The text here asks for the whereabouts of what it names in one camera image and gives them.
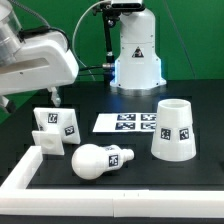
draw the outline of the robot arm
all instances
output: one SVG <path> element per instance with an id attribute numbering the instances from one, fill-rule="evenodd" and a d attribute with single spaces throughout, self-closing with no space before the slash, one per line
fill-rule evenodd
<path id="1" fill-rule="evenodd" d="M 3 95 L 44 88 L 59 106 L 56 87 L 72 84 L 78 74 L 67 40 L 57 31 L 21 39 L 20 30 L 11 4 L 0 0 L 0 106 L 6 108 Z"/>
<path id="2" fill-rule="evenodd" d="M 155 52 L 155 16 L 142 0 L 112 0 L 103 8 L 104 24 L 120 21 L 120 56 L 115 60 L 111 90 L 125 95 L 151 95 L 166 84 Z"/>

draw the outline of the green wall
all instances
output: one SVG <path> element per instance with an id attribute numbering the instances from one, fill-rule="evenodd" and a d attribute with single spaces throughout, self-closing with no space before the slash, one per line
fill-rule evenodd
<path id="1" fill-rule="evenodd" d="M 80 16 L 97 0 L 20 0 L 39 12 L 51 26 L 63 29 L 72 37 Z M 224 78 L 224 1 L 167 0 L 173 18 L 186 45 L 196 79 Z M 167 80 L 194 79 L 188 60 L 172 26 L 163 0 L 145 0 L 157 19 L 156 50 Z M 42 25 L 36 18 L 15 8 L 23 28 Z M 119 55 L 119 25 L 112 29 L 115 55 Z M 85 17 L 78 32 L 76 52 L 86 65 L 105 62 L 105 44 L 101 15 Z M 79 80 L 91 80 L 87 76 Z M 20 106 L 33 93 L 12 96 Z M 0 112 L 0 121 L 6 116 Z"/>

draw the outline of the black table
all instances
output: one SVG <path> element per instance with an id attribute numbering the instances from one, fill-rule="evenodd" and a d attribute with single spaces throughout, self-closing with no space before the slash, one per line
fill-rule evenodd
<path id="1" fill-rule="evenodd" d="M 79 145 L 64 144 L 65 156 L 44 155 L 30 189 L 166 189 L 224 190 L 224 80 L 169 81 L 165 92 L 131 97 L 111 93 L 103 82 L 77 82 L 60 89 L 61 107 L 74 108 L 81 145 L 116 144 L 134 150 L 135 158 L 117 171 L 92 181 L 77 177 L 71 167 Z M 191 102 L 197 155 L 185 162 L 166 162 L 151 154 L 152 133 L 93 133 L 99 113 L 153 113 L 162 99 Z M 52 107 L 49 94 L 39 91 L 0 126 L 0 182 L 8 176 L 26 150 L 34 145 L 37 130 L 33 109 Z M 205 219 L 102 218 L 0 216 L 0 223 L 201 223 Z M 206 219 L 207 223 L 224 220 Z"/>

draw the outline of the white cone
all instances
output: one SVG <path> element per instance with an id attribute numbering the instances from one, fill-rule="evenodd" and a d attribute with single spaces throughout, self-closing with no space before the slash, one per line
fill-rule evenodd
<path id="1" fill-rule="evenodd" d="M 196 155 L 191 104 L 168 99 L 158 104 L 152 154 L 166 161 L 185 161 Z"/>

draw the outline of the light bulb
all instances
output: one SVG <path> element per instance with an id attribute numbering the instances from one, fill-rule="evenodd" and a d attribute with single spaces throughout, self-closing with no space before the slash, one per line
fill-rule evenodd
<path id="1" fill-rule="evenodd" d="M 75 151 L 72 168 L 79 177 L 91 180 L 106 171 L 120 169 L 124 162 L 133 158 L 134 152 L 131 149 L 121 150 L 116 145 L 99 147 L 86 144 Z"/>

